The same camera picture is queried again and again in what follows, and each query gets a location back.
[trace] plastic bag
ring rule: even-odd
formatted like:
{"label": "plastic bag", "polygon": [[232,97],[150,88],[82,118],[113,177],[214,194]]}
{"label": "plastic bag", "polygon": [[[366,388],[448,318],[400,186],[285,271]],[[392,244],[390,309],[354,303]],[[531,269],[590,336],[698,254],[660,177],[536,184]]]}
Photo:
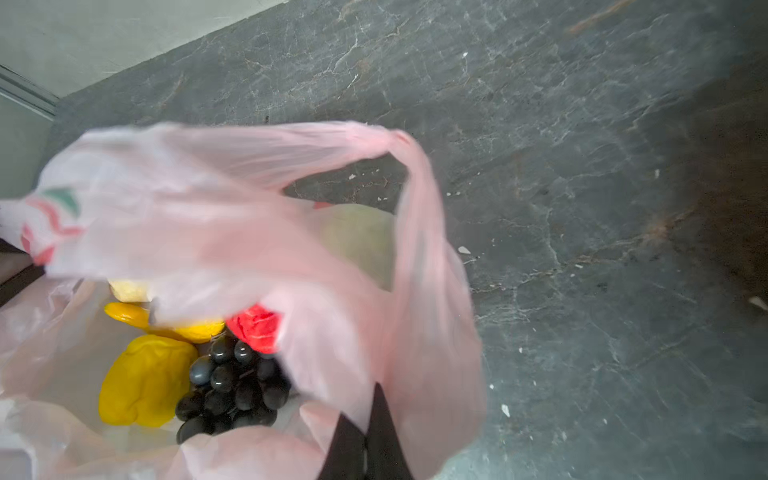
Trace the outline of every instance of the plastic bag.
{"label": "plastic bag", "polygon": [[[391,292],[323,246],[323,210],[281,193],[298,178],[386,153],[409,169]],[[117,453],[126,449],[81,421],[91,413],[36,399],[45,375],[18,378],[22,350],[38,339],[47,349],[34,351],[37,372],[67,355],[102,362],[92,354],[104,327],[81,310],[99,304],[95,291],[105,287],[89,282],[73,294],[71,281],[59,283],[48,296],[22,295],[0,317],[0,449],[24,452],[35,478],[313,480],[339,411],[367,430],[376,382],[416,478],[434,475],[482,424],[482,350],[465,272],[445,239],[429,159],[404,132],[353,122],[91,131],[51,160],[33,194],[0,207],[0,235],[46,263],[49,276],[143,280],[169,324],[254,301],[282,313],[281,360],[312,399],[283,431],[248,427]],[[67,296],[61,289],[71,301],[52,308]]]}

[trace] yellow fruit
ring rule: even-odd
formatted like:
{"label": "yellow fruit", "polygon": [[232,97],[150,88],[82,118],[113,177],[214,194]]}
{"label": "yellow fruit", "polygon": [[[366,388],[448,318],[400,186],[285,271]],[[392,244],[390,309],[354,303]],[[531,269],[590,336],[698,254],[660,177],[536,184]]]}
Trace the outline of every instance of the yellow fruit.
{"label": "yellow fruit", "polygon": [[210,342],[211,337],[224,330],[224,320],[220,317],[198,320],[196,321],[198,324],[192,326],[173,329],[157,328],[149,324],[149,310],[129,303],[108,303],[104,307],[104,312],[115,320],[140,328],[147,333],[192,343]]}
{"label": "yellow fruit", "polygon": [[163,336],[140,336],[109,369],[98,399],[101,420],[110,425],[159,427],[174,417],[190,389],[189,368],[197,349]]}
{"label": "yellow fruit", "polygon": [[121,302],[148,302],[147,284],[132,280],[109,280],[114,298]]}

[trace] white wall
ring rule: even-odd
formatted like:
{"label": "white wall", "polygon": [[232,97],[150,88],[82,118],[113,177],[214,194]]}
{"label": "white wall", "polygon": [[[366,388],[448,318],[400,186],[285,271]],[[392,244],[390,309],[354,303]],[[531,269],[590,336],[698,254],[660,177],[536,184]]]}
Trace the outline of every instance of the white wall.
{"label": "white wall", "polygon": [[51,121],[0,97],[0,198],[26,195],[42,169]]}
{"label": "white wall", "polygon": [[2,0],[0,64],[59,97],[286,0]]}

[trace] paint chip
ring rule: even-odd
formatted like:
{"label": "paint chip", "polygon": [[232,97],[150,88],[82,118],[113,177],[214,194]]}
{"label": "paint chip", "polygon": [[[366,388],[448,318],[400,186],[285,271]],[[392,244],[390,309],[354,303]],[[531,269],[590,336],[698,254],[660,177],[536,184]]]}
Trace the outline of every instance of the paint chip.
{"label": "paint chip", "polygon": [[752,303],[754,306],[759,307],[768,312],[768,305],[766,305],[766,303],[763,302],[763,299],[761,299],[758,296],[750,297],[750,299],[747,300],[747,302]]}

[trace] marble surface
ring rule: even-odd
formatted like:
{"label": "marble surface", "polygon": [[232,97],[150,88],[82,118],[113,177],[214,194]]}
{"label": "marble surface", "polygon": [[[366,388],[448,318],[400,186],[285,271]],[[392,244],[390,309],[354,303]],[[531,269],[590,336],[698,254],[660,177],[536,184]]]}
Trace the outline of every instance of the marble surface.
{"label": "marble surface", "polygon": [[[440,478],[766,478],[763,5],[292,0],[66,97],[48,154],[156,121],[403,128],[485,343],[488,421]],[[392,210],[403,176],[289,194]]]}

